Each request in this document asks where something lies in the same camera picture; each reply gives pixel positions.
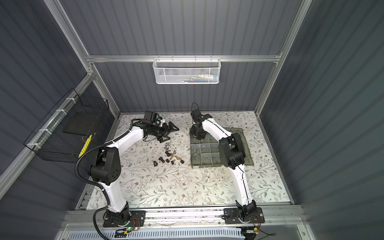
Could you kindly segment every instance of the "black wire basket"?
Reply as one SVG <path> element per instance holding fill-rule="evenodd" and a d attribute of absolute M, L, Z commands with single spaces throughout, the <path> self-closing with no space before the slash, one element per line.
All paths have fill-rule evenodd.
<path fill-rule="evenodd" d="M 56 112 L 44 129 L 35 129 L 38 137 L 29 136 L 24 142 L 41 159 L 77 162 L 87 149 L 104 143 L 109 132 L 104 126 L 110 125 L 106 119 L 109 114 L 106 99 L 76 95 Z"/>

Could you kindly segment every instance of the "wire mesh basket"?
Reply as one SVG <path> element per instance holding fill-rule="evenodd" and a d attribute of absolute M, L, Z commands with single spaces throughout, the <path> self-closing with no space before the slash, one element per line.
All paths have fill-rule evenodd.
<path fill-rule="evenodd" d="M 104 143 L 108 133 L 101 126 L 109 113 L 106 99 L 76 95 L 56 112 L 47 127 L 37 131 L 39 137 L 31 141 L 30 136 L 24 142 L 41 159 L 76 162 L 87 149 Z"/>
<path fill-rule="evenodd" d="M 158 84 L 217 84 L 221 62 L 217 61 L 161 61 L 153 60 Z"/>

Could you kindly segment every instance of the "yellow strap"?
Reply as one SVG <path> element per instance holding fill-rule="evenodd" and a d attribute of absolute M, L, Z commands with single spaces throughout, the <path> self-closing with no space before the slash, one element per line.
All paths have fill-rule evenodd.
<path fill-rule="evenodd" d="M 92 135 L 90 135 L 89 138 L 87 139 L 87 141 L 85 141 L 85 144 L 84 144 L 83 149 L 81 150 L 81 152 L 79 154 L 79 157 L 81 157 L 87 151 L 87 148 L 88 148 L 89 143 L 91 142 L 91 139 L 92 139 Z"/>

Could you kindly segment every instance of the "black plastic part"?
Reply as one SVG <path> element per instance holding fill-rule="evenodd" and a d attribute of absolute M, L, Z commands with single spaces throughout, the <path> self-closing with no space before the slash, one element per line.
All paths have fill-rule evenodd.
<path fill-rule="evenodd" d="M 246 219 L 248 216 L 252 215 L 256 211 L 256 209 L 257 209 L 255 200 L 252 200 L 252 202 L 250 204 L 243 205 L 243 206 L 241 206 L 236 201 L 236 206 L 237 206 L 237 210 L 239 212 L 239 217 L 242 220 Z"/>
<path fill-rule="evenodd" d="M 116 230 L 115 231 L 115 238 L 125 238 L 127 237 L 128 233 L 124 233 L 126 230 Z"/>
<path fill-rule="evenodd" d="M 154 124 L 156 122 L 156 117 L 159 117 L 158 113 L 151 112 L 151 111 L 145 111 L 144 112 L 144 118 L 142 119 L 142 122 L 148 123 L 148 124 Z"/>
<path fill-rule="evenodd" d="M 229 137 L 218 141 L 218 151 L 220 160 L 225 167 L 233 170 L 241 164 L 244 164 L 245 151 L 240 134 L 233 133 Z"/>
<path fill-rule="evenodd" d="M 202 123 L 204 120 L 212 118 L 212 116 L 209 114 L 202 115 L 199 109 L 193 110 L 191 112 L 191 116 L 194 124 L 191 127 L 189 134 L 191 134 L 198 140 L 203 140 L 207 135 L 207 132 L 203 129 Z"/>
<path fill-rule="evenodd" d="M 245 218 L 240 218 L 240 212 L 235 208 L 224 209 L 224 216 L 222 217 L 225 220 L 225 224 L 239 224 L 239 223 L 254 223 L 258 226 L 259 223 L 265 223 L 263 210 L 258 207 L 256 210 Z"/>
<path fill-rule="evenodd" d="M 144 118 L 140 119 L 133 125 L 143 129 L 144 137 L 153 135 L 157 137 L 157 140 L 160 143 L 162 143 L 170 140 L 168 134 L 171 132 L 179 131 L 179 128 L 176 127 L 172 122 L 169 122 L 168 125 L 163 123 L 163 125 L 160 126 L 161 120 L 162 117 L 160 117 L 158 113 L 145 111 Z"/>
<path fill-rule="evenodd" d="M 94 162 L 91 163 L 89 175 L 93 181 L 101 181 L 109 186 L 120 176 L 120 157 L 119 150 L 116 147 L 106 147 L 104 152 L 99 149 L 97 157 L 92 159 L 94 159 Z"/>
<path fill-rule="evenodd" d="M 118 227 L 118 225 L 124 225 L 131 218 L 128 203 L 121 212 L 111 212 L 108 209 L 104 215 L 103 227 Z"/>
<path fill-rule="evenodd" d="M 105 215 L 106 218 L 108 218 L 107 220 L 105 220 L 104 218 L 104 223 L 103 223 L 103 227 L 119 227 L 118 225 L 125 225 L 126 222 L 129 221 L 128 225 L 125 226 L 125 227 L 133 227 L 133 220 L 132 218 L 137 218 L 138 220 L 135 220 L 135 227 L 138 227 L 139 225 L 142 227 L 144 225 L 144 221 L 145 221 L 145 214 L 146 212 L 145 211 L 130 211 L 130 215 L 128 217 L 127 220 L 125 221 L 114 221 L 112 219 L 110 219 L 108 217 L 108 214 Z"/>

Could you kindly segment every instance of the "white mesh basket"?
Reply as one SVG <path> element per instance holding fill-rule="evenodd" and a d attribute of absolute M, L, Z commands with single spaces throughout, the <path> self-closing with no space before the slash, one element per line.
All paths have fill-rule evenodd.
<path fill-rule="evenodd" d="M 220 68 L 220 60 L 195 62 L 153 60 L 153 71 L 158 84 L 217 84 Z"/>

